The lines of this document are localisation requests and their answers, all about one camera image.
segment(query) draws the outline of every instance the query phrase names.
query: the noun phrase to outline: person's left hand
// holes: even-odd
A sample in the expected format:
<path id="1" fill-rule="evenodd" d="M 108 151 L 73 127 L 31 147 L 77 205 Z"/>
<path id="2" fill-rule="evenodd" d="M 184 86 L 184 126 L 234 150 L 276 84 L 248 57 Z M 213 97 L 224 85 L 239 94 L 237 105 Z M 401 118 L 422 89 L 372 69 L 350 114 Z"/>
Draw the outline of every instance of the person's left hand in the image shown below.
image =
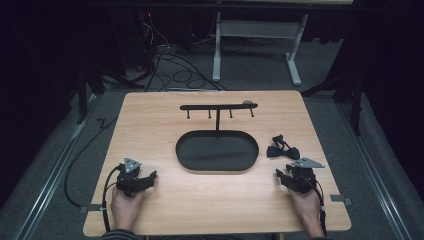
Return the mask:
<path id="1" fill-rule="evenodd" d="M 116 187 L 112 189 L 112 213 L 115 218 L 115 228 L 131 231 L 138 214 L 141 200 L 145 191 L 138 192 L 133 198 L 125 196 L 124 192 Z"/>

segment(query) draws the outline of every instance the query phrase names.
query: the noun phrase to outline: black tray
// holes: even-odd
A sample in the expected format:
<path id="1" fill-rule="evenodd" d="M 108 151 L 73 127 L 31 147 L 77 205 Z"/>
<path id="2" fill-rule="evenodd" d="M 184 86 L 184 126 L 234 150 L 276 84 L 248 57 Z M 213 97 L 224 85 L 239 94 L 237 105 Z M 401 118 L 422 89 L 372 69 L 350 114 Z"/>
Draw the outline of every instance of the black tray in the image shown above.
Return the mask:
<path id="1" fill-rule="evenodd" d="M 196 171 L 243 171 L 255 164 L 259 147 L 242 131 L 198 130 L 187 132 L 177 142 L 178 161 Z"/>

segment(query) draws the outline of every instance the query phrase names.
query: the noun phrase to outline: gray carpet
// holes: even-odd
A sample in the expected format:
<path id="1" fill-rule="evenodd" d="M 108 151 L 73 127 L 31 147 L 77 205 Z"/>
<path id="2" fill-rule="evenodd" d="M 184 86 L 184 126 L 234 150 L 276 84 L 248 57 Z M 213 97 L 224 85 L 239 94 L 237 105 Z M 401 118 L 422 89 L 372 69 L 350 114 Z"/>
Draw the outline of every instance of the gray carpet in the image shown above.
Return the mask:
<path id="1" fill-rule="evenodd" d="M 324 81 L 326 74 L 340 47 L 340 43 L 321 45 L 318 42 L 302 43 L 296 63 L 302 79 L 302 86 L 294 87 L 289 78 L 286 64 L 282 58 L 290 49 L 289 41 L 250 39 L 247 46 L 238 51 L 241 45 L 234 42 L 224 42 L 222 54 L 222 73 L 220 83 L 227 90 L 286 90 L 303 91 Z M 169 53 L 186 58 L 209 79 L 212 75 L 213 50 L 209 45 L 194 47 L 191 51 L 173 46 Z M 188 66 L 169 55 L 163 58 Z M 161 61 L 157 75 L 161 78 L 152 79 L 149 91 L 171 91 L 187 88 L 185 81 L 188 72 L 185 68 L 170 61 Z M 129 76 L 136 76 L 134 70 L 129 70 Z M 166 88 L 163 83 L 171 79 Z M 202 89 L 214 90 L 209 83 Z M 90 117 L 82 129 L 75 147 L 70 152 L 69 161 L 76 159 L 68 178 L 69 192 L 77 203 L 88 205 L 94 193 L 94 188 L 103 164 L 107 148 L 113 134 L 114 124 L 102 131 L 90 143 L 99 131 L 101 122 L 108 123 L 116 118 L 127 92 L 134 91 L 125 87 L 107 85 L 103 96 L 97 96 L 97 104 L 93 107 Z M 351 135 L 350 126 L 343 119 L 340 109 L 349 105 L 335 105 L 331 92 L 320 92 L 305 98 L 307 109 L 327 156 L 333 175 L 341 194 L 351 200 L 346 206 L 352 220 L 352 228 L 343 232 L 330 232 L 329 236 L 336 239 L 397 239 L 392 226 L 381 207 L 373 185 L 366 173 L 361 152 L 356 147 L 357 140 Z M 78 109 L 76 98 L 72 101 L 73 111 L 56 127 L 40 150 L 26 175 L 15 189 L 9 201 L 0 213 L 0 239 L 13 239 L 20 233 L 28 214 L 36 203 L 39 193 L 48 180 L 55 164 L 60 158 L 68 139 L 78 128 Z M 424 236 L 424 208 L 422 202 L 409 182 L 404 171 L 397 162 L 384 133 L 374 119 L 372 109 L 366 97 L 362 102 L 361 140 L 364 142 L 369 156 L 378 166 L 381 178 L 387 184 L 393 202 L 398 207 L 405 221 L 410 239 L 420 239 Z M 40 209 L 39 221 L 34 222 L 34 231 L 29 232 L 29 239 L 86 239 L 82 232 L 85 214 L 71 205 L 63 191 L 64 177 L 52 189 L 52 198 L 48 201 L 45 211 Z M 304 233 L 286 233 L 285 239 L 305 239 Z"/>

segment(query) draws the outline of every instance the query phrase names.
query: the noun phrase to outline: human hand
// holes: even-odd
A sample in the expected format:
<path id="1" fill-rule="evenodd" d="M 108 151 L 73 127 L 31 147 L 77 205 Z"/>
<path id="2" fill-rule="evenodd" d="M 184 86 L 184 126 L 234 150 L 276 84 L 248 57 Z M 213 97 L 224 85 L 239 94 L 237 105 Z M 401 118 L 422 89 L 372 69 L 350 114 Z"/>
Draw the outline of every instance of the human hand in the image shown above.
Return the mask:
<path id="1" fill-rule="evenodd" d="M 317 193 L 313 190 L 305 194 L 295 192 L 291 189 L 288 189 L 288 191 L 292 197 L 294 209 L 305 227 L 308 238 L 324 237 L 324 232 L 319 221 L 320 203 Z"/>
<path id="2" fill-rule="evenodd" d="M 141 208 L 141 200 L 145 191 L 138 192 L 133 198 L 125 196 L 116 187 L 112 189 L 112 213 L 115 218 L 115 228 L 131 231 Z"/>

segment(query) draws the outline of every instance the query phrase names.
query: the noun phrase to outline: wooden table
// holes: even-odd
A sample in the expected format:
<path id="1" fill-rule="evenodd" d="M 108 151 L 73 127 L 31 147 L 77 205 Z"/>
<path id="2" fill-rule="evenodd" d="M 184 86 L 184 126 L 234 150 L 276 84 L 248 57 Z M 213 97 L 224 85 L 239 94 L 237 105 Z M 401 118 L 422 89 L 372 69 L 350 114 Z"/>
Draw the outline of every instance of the wooden table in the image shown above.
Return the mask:
<path id="1" fill-rule="evenodd" d="M 215 129 L 215 115 L 192 111 L 190 119 L 179 107 L 187 104 L 258 104 L 249 110 L 221 112 L 221 130 L 240 130 L 259 145 L 256 163 L 243 172 L 194 172 L 177 160 L 178 139 L 192 130 Z M 134 231 L 139 235 L 219 234 L 291 232 L 303 229 L 293 210 L 287 188 L 280 184 L 275 169 L 285 169 L 286 157 L 267 158 L 272 138 L 283 134 L 301 157 L 326 164 L 315 169 L 324 189 L 327 229 L 347 230 L 351 226 L 303 99 L 297 91 L 169 92 L 129 93 L 122 105 L 109 150 L 93 196 L 100 204 L 109 172 L 130 157 L 142 163 L 142 175 L 157 170 L 155 186 L 147 190 Z M 107 198 L 110 203 L 111 191 Z M 109 214 L 114 227 L 112 214 Z M 101 212 L 89 212 L 84 233 L 105 232 Z"/>

